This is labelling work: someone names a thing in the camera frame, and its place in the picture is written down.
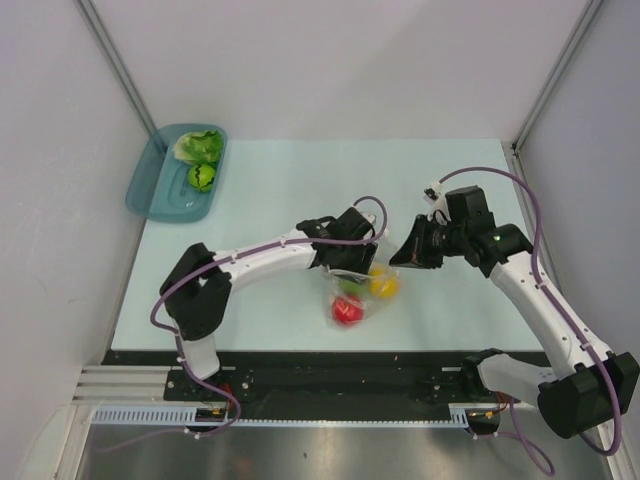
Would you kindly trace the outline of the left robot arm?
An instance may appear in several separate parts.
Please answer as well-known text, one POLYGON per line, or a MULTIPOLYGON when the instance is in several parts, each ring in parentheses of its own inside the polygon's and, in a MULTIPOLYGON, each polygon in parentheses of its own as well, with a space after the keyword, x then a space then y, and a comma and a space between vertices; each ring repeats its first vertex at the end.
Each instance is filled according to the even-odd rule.
POLYGON ((276 239, 245 249, 214 252, 191 245, 161 285, 163 307, 177 336, 179 355, 190 368, 186 387, 197 398, 214 397, 221 387, 215 332, 231 295, 276 274, 324 268, 368 271, 377 251, 376 216, 351 206, 337 217, 303 220, 276 239))

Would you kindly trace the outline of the green fake pepper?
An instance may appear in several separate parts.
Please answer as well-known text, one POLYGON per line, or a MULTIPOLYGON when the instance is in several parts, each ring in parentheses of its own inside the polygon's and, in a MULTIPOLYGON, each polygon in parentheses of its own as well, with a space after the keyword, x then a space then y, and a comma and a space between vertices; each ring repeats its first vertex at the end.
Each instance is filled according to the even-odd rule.
POLYGON ((338 282, 338 286, 345 295, 354 295, 361 297, 367 291, 367 287, 365 284, 347 279, 341 279, 338 282))

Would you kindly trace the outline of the yellow fake food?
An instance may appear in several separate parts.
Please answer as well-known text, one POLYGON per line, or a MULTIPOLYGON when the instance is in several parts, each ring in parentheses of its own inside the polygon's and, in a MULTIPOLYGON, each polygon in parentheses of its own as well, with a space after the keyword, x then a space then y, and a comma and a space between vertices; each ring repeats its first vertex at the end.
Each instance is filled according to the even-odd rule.
POLYGON ((368 288, 376 298, 392 299, 400 289, 399 274, 384 265, 373 266, 369 271, 368 288))

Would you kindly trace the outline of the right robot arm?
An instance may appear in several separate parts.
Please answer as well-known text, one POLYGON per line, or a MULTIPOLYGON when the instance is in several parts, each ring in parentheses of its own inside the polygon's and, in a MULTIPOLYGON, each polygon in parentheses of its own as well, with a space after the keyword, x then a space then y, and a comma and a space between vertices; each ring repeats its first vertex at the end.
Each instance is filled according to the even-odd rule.
POLYGON ((564 439, 628 411, 639 378, 637 360, 629 352, 614 353, 576 317, 534 259, 532 244, 517 226, 496 224, 478 186, 436 197, 389 263, 437 269, 447 257, 463 258, 509 298, 550 363, 542 368, 485 350, 465 362, 461 388, 469 399, 484 401, 499 391, 534 405, 564 439))

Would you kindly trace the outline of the red fake tomato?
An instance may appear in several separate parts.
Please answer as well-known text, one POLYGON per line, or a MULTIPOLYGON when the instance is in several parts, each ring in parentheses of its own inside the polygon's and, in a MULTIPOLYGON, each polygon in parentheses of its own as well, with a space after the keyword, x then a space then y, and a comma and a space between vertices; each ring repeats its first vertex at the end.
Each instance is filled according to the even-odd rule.
POLYGON ((355 325, 364 318, 363 305, 354 295, 335 297, 330 312, 332 319, 341 325, 355 325))

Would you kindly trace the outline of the clear polka dot zip bag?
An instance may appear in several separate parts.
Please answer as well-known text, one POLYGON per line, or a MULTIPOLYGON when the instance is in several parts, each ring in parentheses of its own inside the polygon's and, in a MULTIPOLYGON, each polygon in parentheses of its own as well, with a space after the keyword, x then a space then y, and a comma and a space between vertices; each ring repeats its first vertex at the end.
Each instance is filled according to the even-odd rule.
POLYGON ((402 284, 399 269, 389 265, 395 251, 396 245, 383 236, 365 273, 321 270, 327 290, 326 314, 330 322, 343 328, 352 327, 393 302, 402 284))

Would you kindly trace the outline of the green fake lettuce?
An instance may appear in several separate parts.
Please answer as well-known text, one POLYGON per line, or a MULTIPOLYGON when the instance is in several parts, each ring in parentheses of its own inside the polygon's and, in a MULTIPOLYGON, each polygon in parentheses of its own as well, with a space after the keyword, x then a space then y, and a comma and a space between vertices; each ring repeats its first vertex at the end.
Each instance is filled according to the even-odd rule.
POLYGON ((224 137, 218 130, 189 132, 177 140, 173 153, 177 160, 189 165, 215 164, 224 146, 224 137))

